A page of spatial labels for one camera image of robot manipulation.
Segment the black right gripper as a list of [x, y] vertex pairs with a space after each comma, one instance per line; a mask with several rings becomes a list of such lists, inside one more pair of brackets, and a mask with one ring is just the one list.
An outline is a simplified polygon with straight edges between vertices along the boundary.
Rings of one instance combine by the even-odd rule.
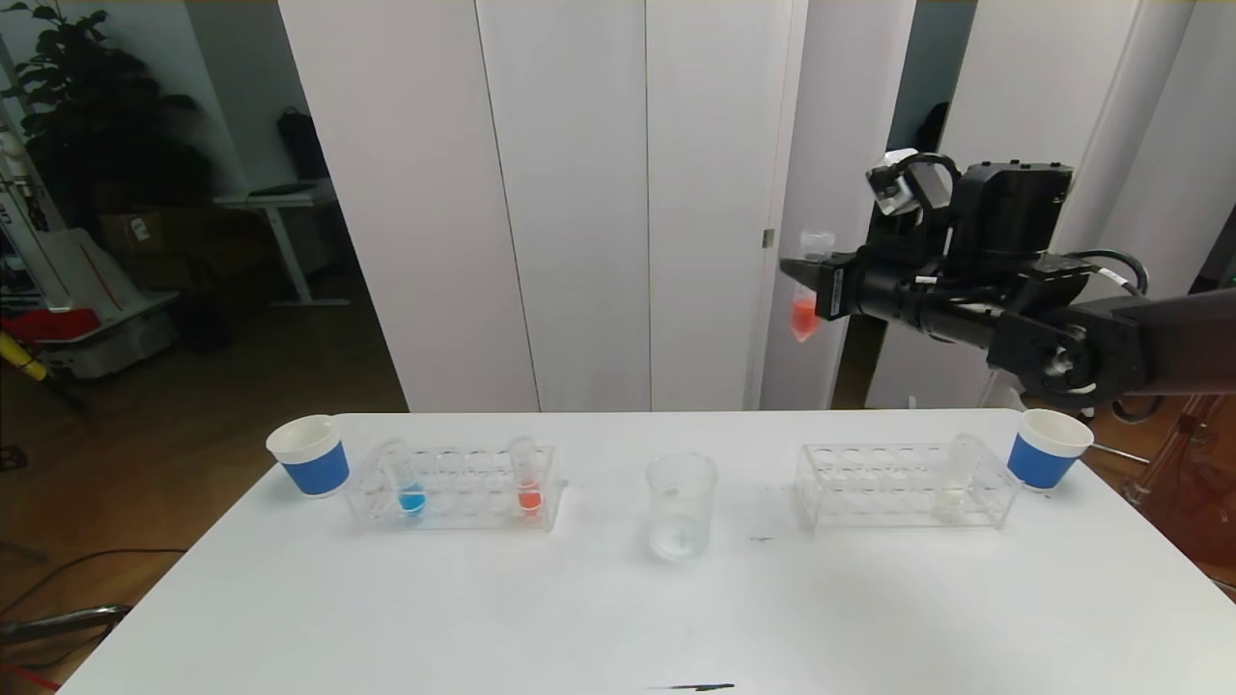
[[913, 289], [925, 268], [922, 258], [896, 257], [875, 250], [838, 254], [824, 263], [803, 257], [782, 257], [777, 270], [800, 291], [817, 293], [818, 317], [840, 320], [871, 317], [900, 322], [921, 333], [922, 296]]

